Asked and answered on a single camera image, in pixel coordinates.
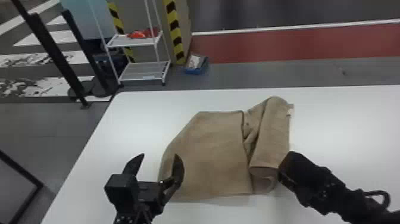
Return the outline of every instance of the shelf rack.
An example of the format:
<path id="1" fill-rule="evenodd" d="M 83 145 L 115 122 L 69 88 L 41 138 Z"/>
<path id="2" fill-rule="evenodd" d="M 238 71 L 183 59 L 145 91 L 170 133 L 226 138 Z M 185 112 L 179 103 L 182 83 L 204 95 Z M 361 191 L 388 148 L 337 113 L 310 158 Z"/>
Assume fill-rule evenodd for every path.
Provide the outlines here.
<path id="1" fill-rule="evenodd" d="M 106 43 L 105 37 L 104 37 L 103 32 L 99 25 L 99 21 L 96 17 L 96 13 L 93 9 L 91 0 L 87 0 L 90 10 L 92 11 L 92 14 L 95 18 L 96 25 L 97 25 L 97 28 L 100 33 L 100 37 L 102 39 L 102 43 L 105 46 L 105 51 L 110 60 L 112 71 L 115 75 L 115 78 L 118 80 L 118 84 L 120 84 L 121 82 L 132 82 L 132 81 L 140 81 L 140 80 L 160 80 L 162 85 L 165 85 L 165 78 L 167 76 L 168 70 L 171 65 L 171 58 L 170 58 L 170 53 L 169 53 L 168 46 L 167 46 L 167 41 L 165 39 L 164 32 L 162 30 L 161 20 L 160 20 L 160 16 L 158 15 L 158 10 L 157 10 L 157 5 L 155 4 L 155 0 L 151 0 L 151 1 L 153 3 L 155 15 L 157 18 L 158 28 L 160 29 L 157 36 L 154 35 L 152 18 L 151 18 L 150 12 L 149 12 L 148 1 L 150 1 L 150 0 L 143 0 L 143 1 L 145 3 L 147 18 L 148 18 L 152 37 L 151 38 L 131 39 L 131 38 L 128 38 L 127 35 L 117 34 L 117 31 L 115 30 L 115 35 L 111 38 L 111 40 L 108 41 L 108 43 Z M 167 52 L 167 56 L 168 56 L 167 61 L 160 61 L 160 55 L 158 53 L 157 45 L 161 38 L 164 41 L 165 50 Z M 132 47 L 132 46 L 151 46 L 151 45 L 153 45 L 153 47 L 154 47 L 154 52 L 155 52 L 157 61 L 144 62 L 144 63 L 128 63 L 126 65 L 125 69 L 123 70 L 123 72 L 121 73 L 121 75 L 118 76 L 118 73 L 115 69 L 114 62 L 113 62 L 113 60 L 111 58 L 111 54 L 110 54 L 111 48 L 124 48 L 124 47 Z"/>

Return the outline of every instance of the red object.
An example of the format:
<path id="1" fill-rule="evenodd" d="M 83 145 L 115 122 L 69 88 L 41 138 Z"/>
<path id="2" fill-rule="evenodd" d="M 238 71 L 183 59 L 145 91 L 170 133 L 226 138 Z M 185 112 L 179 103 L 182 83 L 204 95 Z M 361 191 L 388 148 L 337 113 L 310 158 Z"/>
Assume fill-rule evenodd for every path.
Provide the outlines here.
<path id="1" fill-rule="evenodd" d="M 137 39 L 137 38 L 146 38 L 146 35 L 143 32 L 135 31 L 133 33 L 129 33 L 128 38 Z"/>
<path id="2" fill-rule="evenodd" d="M 398 57 L 400 26 L 385 24 L 193 36 L 190 51 L 207 55 L 211 63 Z"/>
<path id="3" fill-rule="evenodd" d="M 153 32 L 154 32 L 154 36 L 155 37 L 158 36 L 158 32 L 159 31 L 160 31 L 159 28 L 153 27 Z M 143 34 L 146 35 L 147 38 L 152 38 L 151 29 L 150 28 L 147 28 L 147 29 L 143 30 Z"/>

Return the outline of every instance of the white table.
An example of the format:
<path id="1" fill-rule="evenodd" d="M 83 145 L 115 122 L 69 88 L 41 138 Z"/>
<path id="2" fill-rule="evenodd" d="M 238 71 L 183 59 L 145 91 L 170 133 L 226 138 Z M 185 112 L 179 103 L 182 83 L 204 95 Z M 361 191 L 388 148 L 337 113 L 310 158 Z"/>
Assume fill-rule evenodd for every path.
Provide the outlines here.
<path id="1" fill-rule="evenodd" d="M 155 181 L 164 149 L 198 111 L 246 110 L 278 95 L 294 103 L 291 150 L 329 167 L 351 189 L 387 190 L 400 209 L 400 86 L 125 92 L 116 96 L 43 220 L 110 224 L 103 186 L 145 153 L 138 178 Z M 303 208 L 279 186 L 268 195 L 168 203 L 154 223 L 342 223 Z"/>

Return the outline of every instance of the white floor marking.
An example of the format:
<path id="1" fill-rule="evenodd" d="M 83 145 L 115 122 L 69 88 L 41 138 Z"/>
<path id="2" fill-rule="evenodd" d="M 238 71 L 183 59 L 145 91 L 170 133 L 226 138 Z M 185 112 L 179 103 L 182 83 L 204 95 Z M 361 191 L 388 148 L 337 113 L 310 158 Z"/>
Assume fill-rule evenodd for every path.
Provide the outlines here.
<path id="1" fill-rule="evenodd" d="M 394 18 L 391 20 L 357 21 L 349 23 L 321 23 L 321 24 L 298 25 L 298 26 L 275 26 L 275 27 L 262 27 L 253 29 L 193 32 L 192 36 L 225 35 L 231 33 L 256 33 L 256 32 L 275 31 L 275 30 L 299 30 L 299 29 L 320 29 L 320 28 L 335 28 L 335 27 L 347 27 L 347 26 L 371 26 L 371 25 L 397 24 L 397 23 L 400 23 L 400 18 Z"/>
<path id="2" fill-rule="evenodd" d="M 56 43 L 74 43 L 76 42 L 75 36 L 71 30 L 53 31 L 50 32 Z M 30 45 L 40 45 L 39 40 L 36 36 L 31 33 L 24 39 L 20 40 L 14 46 L 30 46 Z"/>
<path id="3" fill-rule="evenodd" d="M 93 76 L 80 76 L 80 81 L 92 80 Z M 41 80 L 18 79 L 4 80 L 0 79 L 0 86 L 6 86 L 4 92 L 0 92 L 1 97 L 67 97 L 70 89 L 67 81 L 63 77 L 48 77 Z M 109 101 L 111 96 L 98 98 L 95 96 L 85 97 L 87 101 Z"/>
<path id="4" fill-rule="evenodd" d="M 64 51 L 62 53 L 69 64 L 89 63 L 83 51 Z M 0 68 L 41 66 L 50 62 L 51 59 L 47 53 L 0 55 Z"/>
<path id="5" fill-rule="evenodd" d="M 59 15 L 55 19 L 51 20 L 47 25 L 52 26 L 52 25 L 59 25 L 59 24 L 67 24 L 66 20 L 62 15 Z"/>
<path id="6" fill-rule="evenodd" d="M 53 7 L 54 5 L 58 4 L 59 2 L 60 2 L 60 0 L 50 0 L 50 1 L 47 1 L 37 7 L 29 10 L 28 12 L 40 14 L 40 13 L 46 11 L 47 9 Z M 11 20 L 8 20 L 7 22 L 0 25 L 0 36 L 23 23 L 24 23 L 24 19 L 20 15 L 17 17 L 14 17 Z"/>

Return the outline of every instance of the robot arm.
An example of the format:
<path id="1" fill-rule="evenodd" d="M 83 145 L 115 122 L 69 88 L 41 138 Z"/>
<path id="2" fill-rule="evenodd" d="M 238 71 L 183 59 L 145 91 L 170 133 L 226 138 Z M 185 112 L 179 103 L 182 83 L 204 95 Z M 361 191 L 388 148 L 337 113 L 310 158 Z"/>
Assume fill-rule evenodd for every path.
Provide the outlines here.
<path id="1" fill-rule="evenodd" d="M 351 191 L 328 168 L 315 165 L 300 153 L 289 152 L 279 166 L 278 179 L 295 193 L 300 204 L 322 215 L 337 213 L 351 224 L 400 223 L 400 211 L 387 210 L 387 192 Z M 381 204 L 372 198 L 378 195 L 383 197 Z"/>

